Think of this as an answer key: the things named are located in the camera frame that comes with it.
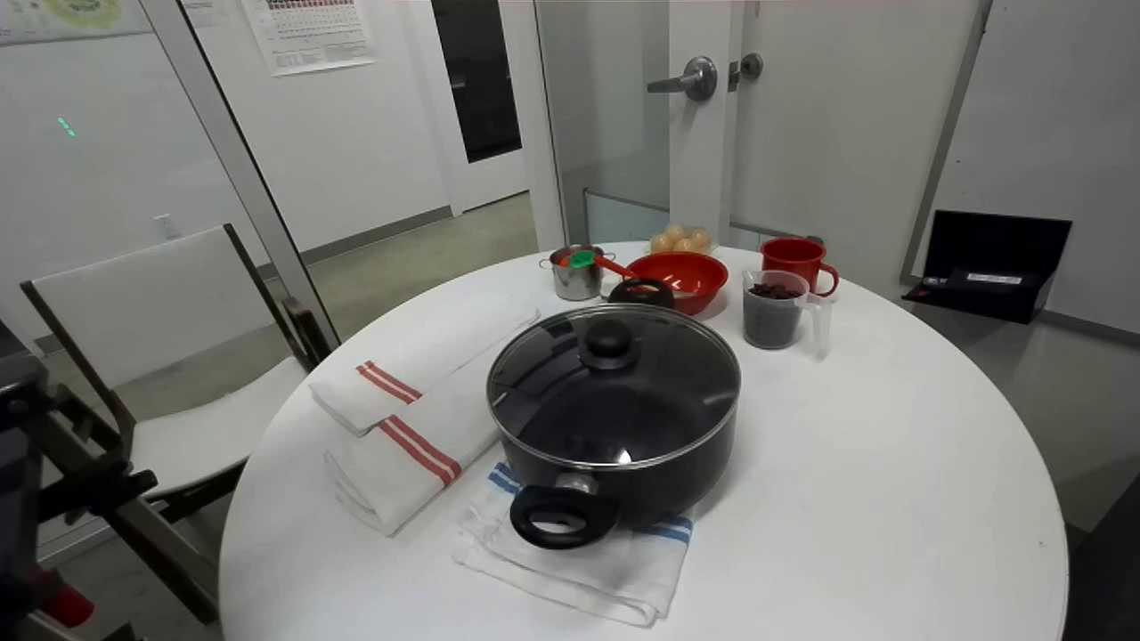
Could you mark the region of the black cooking pot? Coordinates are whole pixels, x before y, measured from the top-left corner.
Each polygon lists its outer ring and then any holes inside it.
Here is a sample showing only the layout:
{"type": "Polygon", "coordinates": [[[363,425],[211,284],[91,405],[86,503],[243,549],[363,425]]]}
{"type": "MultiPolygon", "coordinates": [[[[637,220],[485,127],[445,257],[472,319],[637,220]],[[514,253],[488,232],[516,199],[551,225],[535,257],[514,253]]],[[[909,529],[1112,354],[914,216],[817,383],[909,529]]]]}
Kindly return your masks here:
{"type": "Polygon", "coordinates": [[[514,531],[583,549],[617,524],[682,516],[735,449],[739,365],[700,321],[617,304],[551,313],[503,347],[485,378],[514,531]]]}

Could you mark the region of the clear measuring cup dark contents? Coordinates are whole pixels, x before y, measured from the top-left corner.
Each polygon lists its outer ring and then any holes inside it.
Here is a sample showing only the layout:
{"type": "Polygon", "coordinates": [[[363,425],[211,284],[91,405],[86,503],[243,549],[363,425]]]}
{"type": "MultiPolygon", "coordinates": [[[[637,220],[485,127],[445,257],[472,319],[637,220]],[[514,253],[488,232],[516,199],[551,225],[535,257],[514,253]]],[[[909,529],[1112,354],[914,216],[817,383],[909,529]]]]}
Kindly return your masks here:
{"type": "Polygon", "coordinates": [[[831,358],[831,298],[795,272],[748,272],[739,284],[739,327],[754,348],[831,358]]]}

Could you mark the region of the white folding chair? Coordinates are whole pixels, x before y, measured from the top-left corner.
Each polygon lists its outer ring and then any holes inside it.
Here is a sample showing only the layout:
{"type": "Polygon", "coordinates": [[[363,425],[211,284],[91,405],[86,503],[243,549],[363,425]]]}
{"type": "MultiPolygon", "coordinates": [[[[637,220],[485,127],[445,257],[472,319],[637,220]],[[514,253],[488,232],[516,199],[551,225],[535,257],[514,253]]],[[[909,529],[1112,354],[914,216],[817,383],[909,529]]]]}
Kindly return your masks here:
{"type": "Polygon", "coordinates": [[[267,290],[231,225],[38,275],[22,294],[115,416],[95,512],[213,622],[211,576],[191,573],[174,520],[235,487],[276,405],[326,358],[314,313],[267,290]],[[211,404],[137,416],[122,395],[124,384],[235,354],[267,330],[283,358],[211,404]]]}

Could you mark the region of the red bowl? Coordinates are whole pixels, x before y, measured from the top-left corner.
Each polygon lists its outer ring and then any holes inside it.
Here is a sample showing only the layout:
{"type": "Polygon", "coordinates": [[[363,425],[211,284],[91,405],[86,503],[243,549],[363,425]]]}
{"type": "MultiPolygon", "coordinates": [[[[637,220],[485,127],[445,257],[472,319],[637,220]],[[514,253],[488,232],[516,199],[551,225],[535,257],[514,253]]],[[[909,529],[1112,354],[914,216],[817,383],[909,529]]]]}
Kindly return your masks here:
{"type": "Polygon", "coordinates": [[[727,268],[704,253],[650,253],[619,268],[612,298],[627,304],[668,304],[672,311],[694,319],[727,284],[727,268]]]}

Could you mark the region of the white towel red stripes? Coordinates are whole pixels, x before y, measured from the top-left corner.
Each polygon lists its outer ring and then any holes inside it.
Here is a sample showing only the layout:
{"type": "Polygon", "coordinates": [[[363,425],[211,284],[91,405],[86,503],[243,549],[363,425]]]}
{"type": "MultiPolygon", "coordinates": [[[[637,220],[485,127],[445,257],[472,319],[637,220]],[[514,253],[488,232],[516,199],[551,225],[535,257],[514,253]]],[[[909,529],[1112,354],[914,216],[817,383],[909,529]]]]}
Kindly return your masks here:
{"type": "Polygon", "coordinates": [[[381,539],[399,533],[495,443],[485,378],[530,313],[416,321],[308,383],[314,404],[349,430],[323,455],[344,505],[381,539]]]}

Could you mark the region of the white wall poster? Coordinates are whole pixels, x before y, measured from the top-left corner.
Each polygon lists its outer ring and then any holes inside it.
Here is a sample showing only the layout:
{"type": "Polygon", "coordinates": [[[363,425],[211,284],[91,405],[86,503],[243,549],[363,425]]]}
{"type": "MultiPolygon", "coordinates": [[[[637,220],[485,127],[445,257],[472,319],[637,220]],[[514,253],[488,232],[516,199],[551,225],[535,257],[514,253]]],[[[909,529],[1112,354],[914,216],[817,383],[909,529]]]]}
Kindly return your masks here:
{"type": "Polygon", "coordinates": [[[374,60],[363,0],[243,0],[275,76],[315,76],[374,60]]]}

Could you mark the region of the glass pot lid black knob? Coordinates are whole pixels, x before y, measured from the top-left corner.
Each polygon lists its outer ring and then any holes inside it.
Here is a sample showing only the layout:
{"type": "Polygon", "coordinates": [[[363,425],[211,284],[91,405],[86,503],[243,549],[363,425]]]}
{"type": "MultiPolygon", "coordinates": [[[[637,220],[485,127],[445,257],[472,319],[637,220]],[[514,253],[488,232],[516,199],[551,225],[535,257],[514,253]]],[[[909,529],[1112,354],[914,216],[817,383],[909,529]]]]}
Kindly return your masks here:
{"type": "Polygon", "coordinates": [[[509,447],[551,462],[637,467],[700,447],[739,366],[704,326],[662,308],[546,319],[495,358],[485,400],[509,447]]]}

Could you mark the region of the yellow round food items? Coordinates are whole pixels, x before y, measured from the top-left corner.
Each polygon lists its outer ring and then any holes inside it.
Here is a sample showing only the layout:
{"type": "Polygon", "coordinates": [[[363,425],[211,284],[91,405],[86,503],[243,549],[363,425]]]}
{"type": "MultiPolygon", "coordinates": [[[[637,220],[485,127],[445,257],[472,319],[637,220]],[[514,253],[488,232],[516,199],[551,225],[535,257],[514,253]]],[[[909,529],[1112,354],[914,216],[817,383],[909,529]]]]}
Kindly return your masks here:
{"type": "Polygon", "coordinates": [[[700,230],[662,230],[660,235],[650,235],[648,244],[650,253],[711,253],[711,235],[700,230]]]}

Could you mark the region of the black open case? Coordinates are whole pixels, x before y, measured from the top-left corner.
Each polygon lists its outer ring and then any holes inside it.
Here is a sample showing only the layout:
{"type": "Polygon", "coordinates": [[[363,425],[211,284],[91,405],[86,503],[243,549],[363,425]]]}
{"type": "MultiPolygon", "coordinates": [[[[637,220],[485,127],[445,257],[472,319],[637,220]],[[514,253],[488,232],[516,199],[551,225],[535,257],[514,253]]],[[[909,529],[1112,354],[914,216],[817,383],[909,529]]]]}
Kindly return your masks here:
{"type": "Polygon", "coordinates": [[[1072,225],[936,212],[913,304],[1030,326],[1048,298],[1072,225]]]}

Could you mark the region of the red mug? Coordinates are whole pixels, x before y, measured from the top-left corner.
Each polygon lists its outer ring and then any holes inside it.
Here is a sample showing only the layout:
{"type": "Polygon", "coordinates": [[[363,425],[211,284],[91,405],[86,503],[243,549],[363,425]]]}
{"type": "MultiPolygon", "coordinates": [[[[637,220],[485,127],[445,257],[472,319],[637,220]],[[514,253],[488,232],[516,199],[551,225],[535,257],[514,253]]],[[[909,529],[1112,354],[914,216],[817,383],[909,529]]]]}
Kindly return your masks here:
{"type": "Polygon", "coordinates": [[[808,235],[777,235],[761,247],[764,272],[796,275],[817,296],[834,296],[841,275],[825,263],[825,247],[808,235]]]}

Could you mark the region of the white towel blue stripes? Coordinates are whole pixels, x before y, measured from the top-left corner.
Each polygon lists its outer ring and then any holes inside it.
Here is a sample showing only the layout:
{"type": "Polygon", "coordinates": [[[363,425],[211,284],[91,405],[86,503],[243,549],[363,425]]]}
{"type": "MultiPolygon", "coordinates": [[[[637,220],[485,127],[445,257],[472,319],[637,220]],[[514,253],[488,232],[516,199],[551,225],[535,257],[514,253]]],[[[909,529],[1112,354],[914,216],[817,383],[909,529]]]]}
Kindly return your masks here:
{"type": "Polygon", "coordinates": [[[694,533],[686,516],[619,524],[594,546],[556,552],[509,529],[516,495],[518,480],[505,462],[480,478],[480,493],[459,520],[459,565],[627,626],[654,626],[668,617],[694,533]]]}

